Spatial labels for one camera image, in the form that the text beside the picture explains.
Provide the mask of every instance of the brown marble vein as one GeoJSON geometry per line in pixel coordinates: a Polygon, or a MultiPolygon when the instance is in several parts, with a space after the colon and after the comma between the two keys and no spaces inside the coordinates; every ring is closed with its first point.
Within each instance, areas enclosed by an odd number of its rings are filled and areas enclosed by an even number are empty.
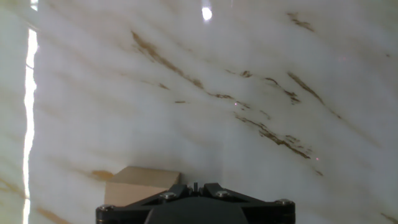
{"type": "Polygon", "coordinates": [[[161,87],[161,88],[163,88],[163,89],[166,89],[166,90],[170,90],[169,88],[167,88],[165,85],[163,85],[163,84],[159,84],[159,86],[161,87]]]}
{"type": "Polygon", "coordinates": [[[338,115],[336,112],[334,112],[331,108],[327,107],[327,105],[323,102],[323,100],[316,94],[309,86],[307,86],[298,76],[293,74],[292,72],[287,72],[288,76],[293,79],[298,85],[300,85],[305,91],[309,92],[311,95],[313,95],[324,107],[326,107],[333,115],[335,115],[338,119],[342,120],[345,125],[347,125],[351,130],[355,131],[358,133],[360,136],[363,138],[367,139],[369,142],[371,142],[374,146],[380,147],[380,144],[370,135],[366,134],[364,131],[358,129],[354,125],[352,125],[350,122],[347,120],[343,119],[340,115],[338,115]]]}
{"type": "Polygon", "coordinates": [[[231,74],[236,74],[234,72],[229,71],[228,69],[226,69],[225,71],[228,72],[228,73],[231,73],[231,74]]]}
{"type": "Polygon", "coordinates": [[[321,102],[323,105],[325,105],[325,103],[323,102],[323,100],[310,88],[308,87],[303,81],[301,81],[301,79],[294,75],[292,72],[287,72],[288,76],[290,78],[292,78],[297,84],[299,84],[305,91],[311,93],[311,95],[313,95],[316,99],[319,100],[319,102],[321,102]]]}
{"type": "Polygon", "coordinates": [[[273,78],[265,78],[265,80],[270,81],[272,83],[272,85],[275,85],[277,88],[280,88],[290,98],[290,102],[292,103],[292,105],[301,102],[299,99],[297,99],[297,94],[295,94],[294,92],[289,92],[289,91],[285,90],[273,78]]]}
{"type": "Polygon", "coordinates": [[[289,16],[290,21],[294,22],[296,25],[298,25],[300,27],[303,27],[303,28],[306,28],[306,29],[308,29],[311,32],[315,32],[315,30],[314,30],[314,28],[312,28],[311,24],[309,24],[308,22],[299,21],[299,19],[298,19],[299,13],[298,12],[296,12],[296,13],[287,13],[287,15],[289,16]]]}
{"type": "Polygon", "coordinates": [[[164,65],[166,68],[174,71],[184,79],[190,81],[193,83],[196,87],[200,89],[204,89],[203,84],[201,83],[200,80],[197,80],[196,78],[191,78],[188,75],[186,75],[181,69],[177,68],[173,63],[169,62],[166,58],[161,57],[157,51],[156,47],[152,45],[151,43],[145,42],[139,35],[137,35],[135,32],[131,31],[133,39],[136,41],[136,43],[139,46],[139,49],[141,52],[145,55],[146,53],[152,57],[156,62],[164,65]]]}
{"type": "Polygon", "coordinates": [[[221,99],[230,99],[230,100],[234,100],[235,98],[233,98],[232,96],[229,95],[223,95],[223,94],[212,94],[212,93],[207,93],[210,96],[215,96],[217,98],[221,98],[221,99]]]}
{"type": "Polygon", "coordinates": [[[236,113],[235,113],[235,118],[239,119],[240,121],[242,121],[244,123],[249,123],[251,125],[257,126],[259,128],[260,136],[269,138],[270,140],[274,141],[277,145],[286,146],[292,152],[302,156],[305,159],[311,159],[311,157],[306,155],[304,152],[298,150],[297,149],[298,147],[295,145],[295,143],[287,142],[285,139],[281,139],[280,137],[278,137],[278,135],[276,135],[276,133],[273,133],[272,131],[268,130],[267,126],[265,126],[264,124],[255,123],[255,122],[253,122],[253,121],[251,121],[249,119],[246,119],[246,118],[243,118],[243,117],[239,116],[236,113]]]}
{"type": "Polygon", "coordinates": [[[243,78],[249,78],[252,77],[253,74],[251,74],[249,71],[244,71],[240,74],[240,76],[242,76],[243,78]]]}
{"type": "Polygon", "coordinates": [[[266,115],[268,120],[270,120],[270,119],[271,119],[271,116],[269,116],[269,115],[268,115],[266,112],[264,112],[264,111],[260,110],[260,113],[262,113],[262,114],[266,115]]]}
{"type": "Polygon", "coordinates": [[[17,185],[10,184],[9,182],[3,180],[2,178],[0,178],[0,183],[3,183],[6,186],[6,188],[2,188],[3,191],[12,192],[12,193],[18,194],[18,196],[20,196],[21,198],[25,198],[24,191],[21,190],[17,185]]]}
{"type": "MultiPolygon", "coordinates": [[[[176,67],[174,64],[172,64],[171,62],[169,62],[166,58],[163,58],[162,56],[160,56],[157,51],[156,51],[156,47],[154,45],[152,45],[151,43],[148,43],[146,41],[144,41],[138,34],[136,34],[135,32],[131,31],[132,37],[133,39],[136,41],[136,43],[139,46],[139,50],[140,52],[142,52],[144,55],[146,56],[150,56],[150,58],[153,58],[156,62],[164,65],[166,68],[172,70],[173,72],[175,72],[176,74],[178,74],[180,77],[188,80],[189,82],[191,82],[192,84],[194,84],[196,87],[198,87],[199,89],[203,90],[205,93],[207,93],[210,96],[214,96],[220,99],[227,99],[227,100],[235,100],[235,98],[233,98],[230,95],[226,95],[226,94],[214,94],[214,93],[209,93],[208,91],[205,90],[205,87],[203,86],[202,82],[196,78],[191,78],[189,77],[187,74],[185,74],[181,69],[179,69],[178,67],[176,67]]],[[[249,71],[244,71],[241,76],[248,78],[251,77],[252,74],[249,71]]],[[[246,108],[250,108],[247,104],[239,102],[239,104],[243,105],[246,108]]]]}
{"type": "Polygon", "coordinates": [[[48,211],[46,209],[43,208],[38,208],[37,211],[43,215],[45,218],[47,218],[48,220],[56,223],[56,224],[71,224],[70,222],[60,218],[58,215],[54,214],[51,211],[48,211]]]}
{"type": "Polygon", "coordinates": [[[384,218],[388,219],[389,221],[391,221],[393,224],[398,224],[398,220],[395,218],[392,218],[391,216],[388,216],[384,213],[381,213],[382,216],[384,216],[384,218]]]}
{"type": "Polygon", "coordinates": [[[244,107],[247,108],[247,109],[250,109],[250,106],[249,106],[248,104],[246,104],[246,103],[242,103],[242,102],[239,102],[239,101],[237,101],[236,103],[238,103],[238,104],[244,106],[244,107]]]}

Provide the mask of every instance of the white marble wall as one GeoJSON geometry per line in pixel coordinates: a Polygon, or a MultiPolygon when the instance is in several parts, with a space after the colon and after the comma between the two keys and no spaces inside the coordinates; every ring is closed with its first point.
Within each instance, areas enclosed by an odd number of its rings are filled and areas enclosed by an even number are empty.
{"type": "Polygon", "coordinates": [[[93,223],[133,165],[397,224],[397,23],[391,0],[1,0],[0,216],[93,223]]]}

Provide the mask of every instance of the screw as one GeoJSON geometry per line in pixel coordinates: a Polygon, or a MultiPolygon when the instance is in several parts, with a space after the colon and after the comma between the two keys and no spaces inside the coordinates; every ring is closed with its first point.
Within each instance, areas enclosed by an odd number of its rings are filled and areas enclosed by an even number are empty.
{"type": "Polygon", "coordinates": [[[282,204],[282,205],[291,205],[291,204],[293,204],[293,202],[291,200],[285,199],[285,198],[277,200],[275,202],[278,203],[278,204],[282,204]]]}
{"type": "Polygon", "coordinates": [[[103,212],[112,211],[114,209],[114,205],[101,205],[98,207],[103,212]]]}
{"type": "Polygon", "coordinates": [[[160,195],[160,197],[162,197],[164,199],[172,199],[172,198],[175,198],[176,196],[177,195],[173,192],[165,192],[160,195]]]}
{"type": "Polygon", "coordinates": [[[226,190],[219,190],[216,192],[216,196],[217,197],[227,197],[227,196],[229,196],[229,193],[226,190]]]}

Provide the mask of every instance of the beige box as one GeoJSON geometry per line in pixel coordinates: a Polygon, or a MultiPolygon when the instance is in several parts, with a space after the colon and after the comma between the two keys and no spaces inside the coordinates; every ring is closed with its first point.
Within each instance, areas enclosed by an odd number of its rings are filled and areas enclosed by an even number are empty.
{"type": "Polygon", "coordinates": [[[106,182],[104,203],[126,206],[178,184],[179,172],[126,167],[106,182]]]}

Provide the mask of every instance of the cardboard box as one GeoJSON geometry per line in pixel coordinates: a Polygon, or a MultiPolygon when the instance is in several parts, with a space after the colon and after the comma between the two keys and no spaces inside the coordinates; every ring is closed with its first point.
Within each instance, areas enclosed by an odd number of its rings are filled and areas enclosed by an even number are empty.
{"type": "Polygon", "coordinates": [[[104,203],[126,206],[178,184],[179,172],[126,167],[106,182],[104,203]]]}

